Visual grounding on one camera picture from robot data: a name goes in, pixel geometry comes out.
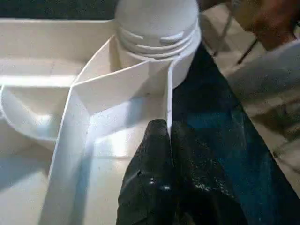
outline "gloved hand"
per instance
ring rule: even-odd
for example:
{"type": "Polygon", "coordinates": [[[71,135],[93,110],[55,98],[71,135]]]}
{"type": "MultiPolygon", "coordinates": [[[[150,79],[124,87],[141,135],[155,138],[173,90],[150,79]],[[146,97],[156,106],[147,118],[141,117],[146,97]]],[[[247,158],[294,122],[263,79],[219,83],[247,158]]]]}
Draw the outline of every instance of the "gloved hand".
{"type": "Polygon", "coordinates": [[[247,224],[225,172],[193,129],[174,123],[171,143],[166,122],[151,121],[123,179],[117,225],[171,225],[178,204],[196,225],[247,224]]]}
{"type": "Polygon", "coordinates": [[[175,122],[171,144],[181,210],[196,225],[247,224],[223,168],[195,131],[175,122]]]}
{"type": "Polygon", "coordinates": [[[148,124],[119,196],[117,225],[171,225],[177,206],[170,138],[164,120],[148,124]]]}

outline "dark blue plastic sheet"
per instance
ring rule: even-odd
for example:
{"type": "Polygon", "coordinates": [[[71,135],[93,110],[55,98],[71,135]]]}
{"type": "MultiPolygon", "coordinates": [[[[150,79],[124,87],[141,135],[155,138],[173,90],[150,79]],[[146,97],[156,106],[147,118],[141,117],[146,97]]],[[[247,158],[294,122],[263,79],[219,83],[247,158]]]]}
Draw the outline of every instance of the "dark blue plastic sheet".
{"type": "Polygon", "coordinates": [[[214,151],[250,225],[300,224],[299,198],[203,45],[173,92],[173,120],[214,151]]]}

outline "black glove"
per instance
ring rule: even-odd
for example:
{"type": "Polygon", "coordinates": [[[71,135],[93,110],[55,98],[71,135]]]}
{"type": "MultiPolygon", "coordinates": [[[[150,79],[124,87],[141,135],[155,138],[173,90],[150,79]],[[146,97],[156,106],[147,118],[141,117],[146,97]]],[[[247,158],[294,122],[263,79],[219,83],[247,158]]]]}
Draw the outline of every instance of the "black glove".
{"type": "Polygon", "coordinates": [[[148,124],[121,187],[117,225],[171,225],[177,198],[164,120],[148,124]]]}
{"type": "Polygon", "coordinates": [[[181,210],[197,225],[247,224],[223,168],[195,131],[175,122],[171,143],[181,210]]]}

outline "white plastic tray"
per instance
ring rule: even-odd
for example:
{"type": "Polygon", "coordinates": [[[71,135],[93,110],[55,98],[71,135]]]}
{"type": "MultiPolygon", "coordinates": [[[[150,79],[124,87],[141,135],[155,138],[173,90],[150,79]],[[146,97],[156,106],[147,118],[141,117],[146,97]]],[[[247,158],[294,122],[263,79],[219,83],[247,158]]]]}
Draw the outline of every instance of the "white plastic tray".
{"type": "Polygon", "coordinates": [[[147,124],[172,124],[174,58],[127,52],[113,21],[0,20],[0,224],[112,225],[147,124]]]}

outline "metal rod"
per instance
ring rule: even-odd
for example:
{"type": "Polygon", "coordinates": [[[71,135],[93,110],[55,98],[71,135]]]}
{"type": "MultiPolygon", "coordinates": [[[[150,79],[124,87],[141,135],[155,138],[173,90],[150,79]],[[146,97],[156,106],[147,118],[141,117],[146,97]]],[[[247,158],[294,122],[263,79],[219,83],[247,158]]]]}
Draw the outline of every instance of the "metal rod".
{"type": "Polygon", "coordinates": [[[250,45],[250,47],[243,54],[243,56],[239,59],[237,65],[240,65],[244,61],[244,59],[249,55],[249,53],[253,50],[253,48],[256,46],[257,43],[258,43],[258,39],[255,39],[254,42],[252,42],[252,44],[250,45]]]}
{"type": "Polygon", "coordinates": [[[219,44],[218,44],[218,46],[216,47],[216,49],[215,49],[215,51],[214,51],[214,53],[213,53],[213,56],[214,56],[214,57],[216,57],[216,56],[219,54],[220,50],[221,50],[222,47],[223,47],[223,44],[224,44],[224,41],[225,41],[225,37],[226,37],[226,35],[227,35],[227,33],[228,33],[228,30],[229,30],[230,25],[231,25],[232,20],[233,20],[233,11],[234,11],[234,10],[232,10],[232,11],[230,12],[230,14],[229,14],[229,17],[228,17],[227,23],[226,23],[226,25],[225,25],[225,27],[224,27],[224,29],[223,29],[223,32],[222,32],[222,35],[221,35],[219,44]]]}

